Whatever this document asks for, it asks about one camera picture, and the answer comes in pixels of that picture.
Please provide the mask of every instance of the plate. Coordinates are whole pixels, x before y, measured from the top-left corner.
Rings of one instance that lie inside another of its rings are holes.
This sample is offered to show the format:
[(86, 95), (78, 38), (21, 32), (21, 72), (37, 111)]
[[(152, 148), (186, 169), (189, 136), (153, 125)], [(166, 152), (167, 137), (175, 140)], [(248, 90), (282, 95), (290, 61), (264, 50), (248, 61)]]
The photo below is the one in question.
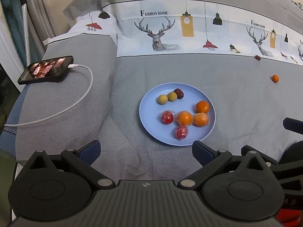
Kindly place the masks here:
[[(168, 101), (161, 105), (157, 102), (159, 95), (167, 95), (175, 89), (180, 89), (184, 93), (182, 99), (176, 99), (174, 102)], [(195, 107), (199, 101), (205, 100), (209, 103), (209, 123), (204, 127), (198, 127), (194, 124), (188, 126), (188, 135), (182, 140), (175, 136), (175, 130), (179, 126), (175, 120), (175, 115), (183, 110), (195, 114)], [(161, 119), (161, 113), (165, 110), (173, 110), (174, 121), (166, 125)], [(184, 83), (165, 83), (152, 88), (142, 98), (139, 106), (139, 116), (142, 125), (147, 132), (160, 142), (173, 146), (188, 146), (194, 141), (205, 139), (213, 130), (216, 122), (216, 112), (210, 99), (197, 88)]]

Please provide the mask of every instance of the charging cable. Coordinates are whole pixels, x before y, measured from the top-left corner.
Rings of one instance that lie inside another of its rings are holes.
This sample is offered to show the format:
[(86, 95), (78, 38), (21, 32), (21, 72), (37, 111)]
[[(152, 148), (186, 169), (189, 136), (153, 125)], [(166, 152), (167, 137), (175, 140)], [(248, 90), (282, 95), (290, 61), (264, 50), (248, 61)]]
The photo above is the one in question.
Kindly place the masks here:
[(58, 112), (58, 113), (56, 113), (56, 114), (54, 114), (54, 115), (52, 115), (52, 116), (46, 117), (46, 118), (41, 119), (41, 120), (36, 120), (36, 121), (32, 121), (32, 122), (28, 122), (28, 123), (22, 123), (22, 124), (16, 124), (16, 125), (5, 124), (4, 126), (19, 127), (19, 126), (26, 126), (26, 125), (37, 124), (37, 123), (40, 123), (40, 122), (43, 122), (43, 121), (46, 121), (46, 120), (50, 120), (50, 119), (52, 119), (52, 118), (54, 118), (54, 117), (57, 117), (57, 116), (59, 116), (60, 114), (63, 114), (63, 113), (65, 113), (65, 112), (67, 112), (68, 110), (72, 109), (74, 106), (76, 106), (80, 101), (82, 101), (82, 100), (87, 96), (87, 94), (89, 93), (89, 91), (90, 91), (90, 89), (91, 89), (91, 86), (92, 86), (92, 84), (93, 84), (93, 73), (92, 73), (91, 69), (90, 69), (88, 66), (78, 65), (78, 64), (70, 64), (70, 65), (68, 66), (68, 68), (74, 68), (74, 67), (77, 67), (77, 66), (81, 66), (81, 67), (84, 67), (84, 68), (88, 69), (89, 72), (90, 72), (90, 74), (91, 74), (91, 83), (90, 83), (90, 85), (89, 85), (87, 91), (85, 92), (85, 94), (84, 94), (77, 102), (75, 102), (75, 103), (74, 103), (73, 105), (71, 105), (70, 107), (68, 107), (68, 108), (66, 108), (66, 109), (64, 109), (64, 110), (62, 110), (61, 112)]

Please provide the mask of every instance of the phone screen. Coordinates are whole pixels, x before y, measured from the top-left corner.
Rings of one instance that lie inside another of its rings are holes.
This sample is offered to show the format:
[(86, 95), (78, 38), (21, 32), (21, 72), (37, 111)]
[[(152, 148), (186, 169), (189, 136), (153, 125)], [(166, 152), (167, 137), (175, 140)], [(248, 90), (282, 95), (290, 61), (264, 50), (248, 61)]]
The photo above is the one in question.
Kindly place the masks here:
[(21, 74), (19, 81), (60, 76), (72, 62), (73, 57), (66, 56), (32, 63)]

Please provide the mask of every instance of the small orange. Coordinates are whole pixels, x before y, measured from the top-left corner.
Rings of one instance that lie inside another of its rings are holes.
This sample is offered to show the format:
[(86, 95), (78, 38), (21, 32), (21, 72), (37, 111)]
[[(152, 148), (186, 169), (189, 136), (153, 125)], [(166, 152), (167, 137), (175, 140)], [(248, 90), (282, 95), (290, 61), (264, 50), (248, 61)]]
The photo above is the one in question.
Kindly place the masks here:
[(188, 126), (192, 124), (192, 115), (188, 111), (181, 111), (177, 114), (177, 122), (181, 126)]
[(206, 113), (195, 114), (192, 118), (192, 121), (197, 126), (205, 126), (209, 122), (209, 118)]
[(278, 75), (273, 75), (272, 76), (272, 81), (274, 82), (274, 83), (277, 83), (277, 82), (279, 82), (279, 76)]
[(199, 101), (196, 104), (196, 113), (207, 113), (209, 111), (209, 103), (207, 101)]

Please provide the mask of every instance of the green floor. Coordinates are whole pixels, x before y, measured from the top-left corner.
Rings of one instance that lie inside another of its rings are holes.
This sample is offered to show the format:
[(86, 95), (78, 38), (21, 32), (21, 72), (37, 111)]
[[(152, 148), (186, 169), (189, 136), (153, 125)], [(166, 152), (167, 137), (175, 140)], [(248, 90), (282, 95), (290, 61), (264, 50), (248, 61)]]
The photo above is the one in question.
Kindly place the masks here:
[(9, 187), (13, 182), (15, 159), (0, 149), (0, 227), (7, 226), (10, 221)]

